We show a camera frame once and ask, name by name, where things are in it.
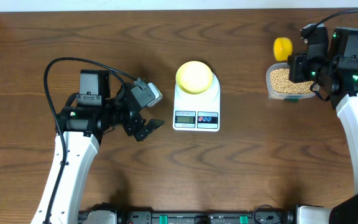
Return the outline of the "yellow measuring scoop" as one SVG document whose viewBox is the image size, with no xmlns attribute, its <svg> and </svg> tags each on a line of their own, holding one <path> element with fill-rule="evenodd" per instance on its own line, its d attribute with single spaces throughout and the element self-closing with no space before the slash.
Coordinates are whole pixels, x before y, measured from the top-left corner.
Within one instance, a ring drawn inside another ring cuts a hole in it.
<svg viewBox="0 0 358 224">
<path fill-rule="evenodd" d="M 279 37 L 273 43 L 273 54 L 277 61 L 287 60 L 293 53 L 293 44 L 289 38 Z"/>
</svg>

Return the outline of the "pale yellow bowl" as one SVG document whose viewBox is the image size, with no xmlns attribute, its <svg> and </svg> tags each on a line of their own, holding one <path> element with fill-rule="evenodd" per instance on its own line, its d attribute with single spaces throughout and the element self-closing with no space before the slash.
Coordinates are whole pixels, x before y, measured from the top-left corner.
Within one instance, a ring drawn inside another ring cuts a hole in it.
<svg viewBox="0 0 358 224">
<path fill-rule="evenodd" d="M 186 93 L 197 95 L 205 92 L 213 83 L 213 73 L 203 62 L 184 63 L 176 73 L 176 84 Z"/>
</svg>

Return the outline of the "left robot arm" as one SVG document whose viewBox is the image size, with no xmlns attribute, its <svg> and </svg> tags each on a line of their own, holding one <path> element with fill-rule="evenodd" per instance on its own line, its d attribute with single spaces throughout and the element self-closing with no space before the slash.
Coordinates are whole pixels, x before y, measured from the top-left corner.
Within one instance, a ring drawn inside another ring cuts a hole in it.
<svg viewBox="0 0 358 224">
<path fill-rule="evenodd" d="M 128 136 L 143 141 L 164 124 L 142 118 L 140 111 L 162 99 L 153 83 L 137 78 L 110 93 L 108 70 L 82 70 L 80 90 L 57 114 L 55 152 L 47 183 L 32 223 L 77 223 L 86 178 L 103 135 L 122 126 Z"/>
</svg>

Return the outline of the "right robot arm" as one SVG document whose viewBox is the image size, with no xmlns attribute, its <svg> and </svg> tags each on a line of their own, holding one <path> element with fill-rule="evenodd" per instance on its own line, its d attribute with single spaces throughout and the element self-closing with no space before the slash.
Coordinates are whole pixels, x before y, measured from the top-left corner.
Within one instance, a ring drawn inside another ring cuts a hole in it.
<svg viewBox="0 0 358 224">
<path fill-rule="evenodd" d="M 324 25 L 301 30 L 307 50 L 288 57 L 290 81 L 312 81 L 327 94 L 344 128 L 354 174 L 354 194 L 324 208 L 298 205 L 287 223 L 358 223 L 358 29 L 337 27 L 332 39 Z"/>
</svg>

